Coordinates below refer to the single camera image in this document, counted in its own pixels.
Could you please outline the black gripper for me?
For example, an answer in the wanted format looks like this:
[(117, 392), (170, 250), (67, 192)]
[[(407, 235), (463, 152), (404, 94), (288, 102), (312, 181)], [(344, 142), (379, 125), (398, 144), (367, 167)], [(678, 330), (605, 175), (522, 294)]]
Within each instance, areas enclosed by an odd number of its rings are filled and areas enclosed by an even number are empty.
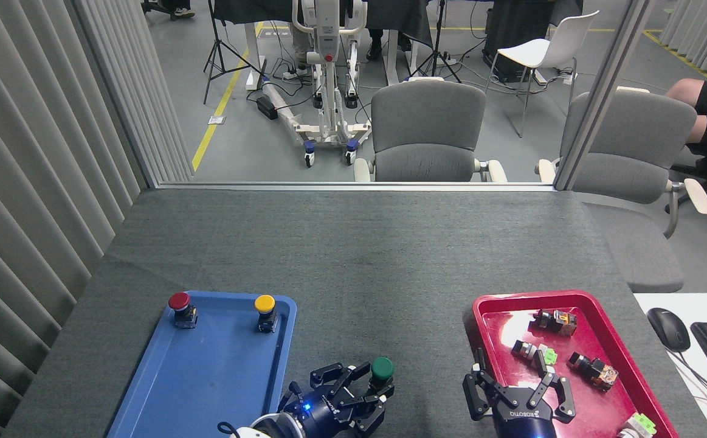
[[(483, 419), (492, 405), (498, 437), (556, 437), (553, 419), (568, 424), (576, 418), (570, 380), (556, 372), (539, 372), (540, 383), (536, 390), (508, 390), (508, 399), (518, 402), (517, 407), (509, 407), (501, 395), (503, 386), (486, 371), (484, 355), (482, 347), (475, 350), (472, 370), (463, 380), (468, 412), (473, 421)], [(554, 410), (543, 400), (548, 388), (556, 391), (559, 405)]]
[(314, 390), (309, 392), (292, 381), (279, 402), (279, 412), (289, 415), (293, 436), (334, 437), (345, 430), (353, 430), (355, 436), (371, 436), (384, 420), (384, 405), (395, 386), (369, 385), (364, 395), (355, 397), (348, 385), (369, 371), (369, 361), (359, 366), (338, 362), (315, 369), (311, 371)]

